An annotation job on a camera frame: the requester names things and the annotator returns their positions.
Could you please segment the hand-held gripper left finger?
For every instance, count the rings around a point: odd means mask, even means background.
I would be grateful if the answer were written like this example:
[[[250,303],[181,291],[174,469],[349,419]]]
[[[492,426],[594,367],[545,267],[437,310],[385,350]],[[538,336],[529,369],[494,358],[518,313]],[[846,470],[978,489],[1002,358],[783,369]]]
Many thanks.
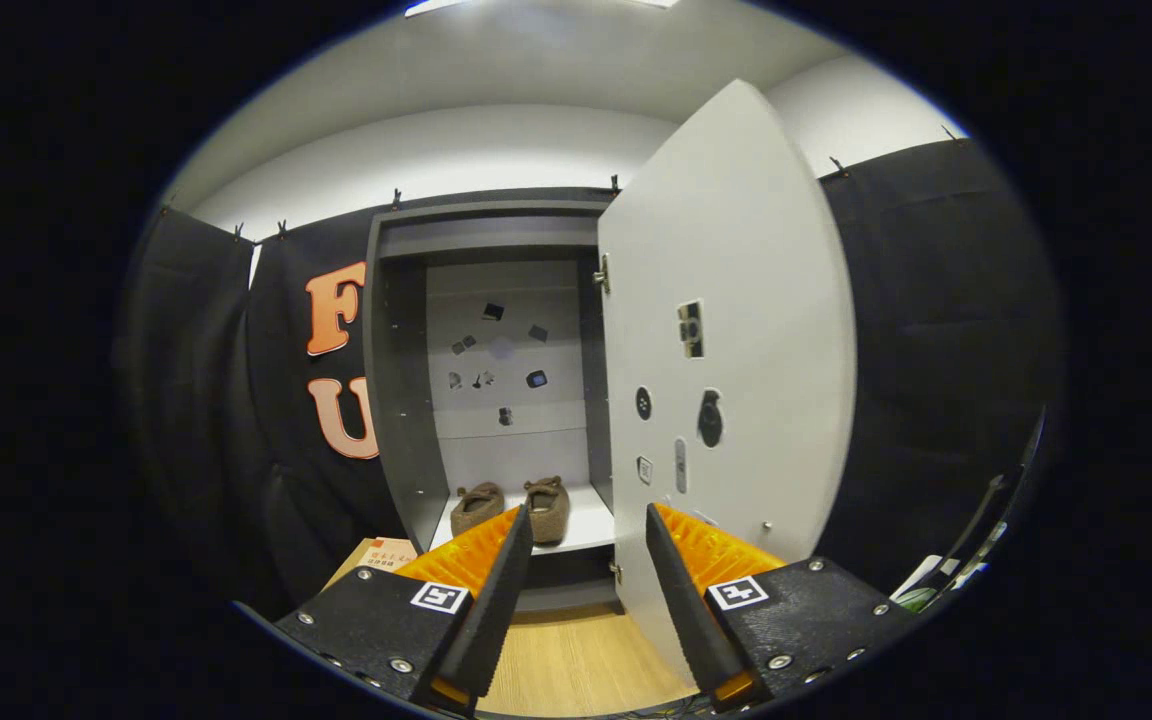
[[[532,556],[525,507],[402,568],[361,566],[275,621],[275,637],[374,691],[470,714],[490,687]]]

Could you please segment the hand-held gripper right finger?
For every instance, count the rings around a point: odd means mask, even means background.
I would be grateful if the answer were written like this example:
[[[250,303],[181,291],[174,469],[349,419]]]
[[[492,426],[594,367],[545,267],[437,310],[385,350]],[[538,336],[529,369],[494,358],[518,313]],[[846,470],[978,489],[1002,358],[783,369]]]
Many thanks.
[[[646,506],[645,541],[687,667],[717,711],[799,700],[919,623],[835,561],[783,561],[664,503]]]

